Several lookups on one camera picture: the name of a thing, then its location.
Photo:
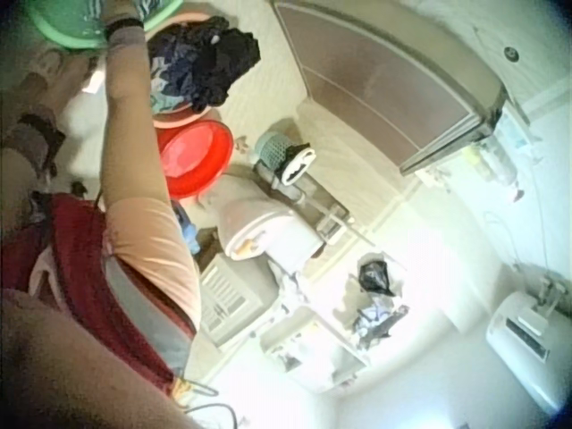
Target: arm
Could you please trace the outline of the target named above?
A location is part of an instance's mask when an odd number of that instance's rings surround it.
[[[108,0],[105,22],[137,16],[131,0]],[[115,31],[106,78],[109,113],[105,130],[102,189],[105,204],[155,198],[169,204],[150,104],[150,70],[142,29]]]
[[[76,323],[25,293],[4,291],[1,344],[3,415],[22,427],[198,429]]]

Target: pile of clothes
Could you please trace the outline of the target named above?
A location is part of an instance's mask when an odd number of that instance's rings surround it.
[[[154,113],[190,105],[199,114],[209,105],[222,105],[232,83],[260,61],[252,33],[229,25],[215,16],[172,25],[149,41]]]
[[[399,284],[391,285],[387,262],[382,257],[364,257],[358,264],[358,274],[361,290],[372,304],[357,311],[352,332],[357,349],[367,351],[390,337],[391,328],[409,313],[409,307],[400,303],[400,293],[396,293]]]

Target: person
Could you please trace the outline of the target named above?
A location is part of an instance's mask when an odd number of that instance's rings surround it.
[[[164,395],[176,396],[185,386],[184,369],[201,317],[198,274],[160,162],[142,23],[131,0],[107,0],[103,20],[108,38],[101,168],[105,213],[71,195],[29,197],[63,142],[56,117],[83,81],[87,55],[67,61],[2,142],[3,382],[8,380],[10,392],[14,388],[55,408],[60,401],[50,395],[65,395],[71,402],[63,406],[66,416],[88,412],[84,406],[99,416],[103,404],[113,405],[121,396],[118,392],[145,396],[148,387],[125,373],[124,365]],[[78,326],[66,324],[70,320]],[[81,329],[107,350],[94,347]],[[6,369],[13,366],[15,372]],[[87,373],[79,374],[79,366]],[[126,389],[127,382],[140,392]],[[102,383],[114,392],[108,400],[103,393],[83,397],[89,386]],[[66,390],[71,385],[73,394]],[[18,401],[11,402],[18,410]],[[49,415],[46,409],[37,410],[38,418]]]

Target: white appliance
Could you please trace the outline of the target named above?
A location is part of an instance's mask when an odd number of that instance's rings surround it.
[[[329,391],[370,365],[309,307],[300,307],[266,331],[260,347],[279,369],[314,393]]]
[[[536,304],[524,292],[511,294],[492,317],[486,338],[539,407],[553,416],[572,387],[572,321],[551,311],[536,329],[530,319]]]
[[[199,202],[216,216],[224,254],[235,261],[262,255],[295,221],[293,210],[269,198],[253,181],[227,174]]]
[[[265,256],[233,261],[219,254],[200,276],[201,329],[218,348],[255,331],[278,298]]]

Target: black plastic bag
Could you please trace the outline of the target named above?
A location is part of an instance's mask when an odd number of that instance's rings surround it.
[[[387,264],[383,260],[371,261],[359,267],[359,285],[366,292],[395,297],[390,290],[390,277]]]

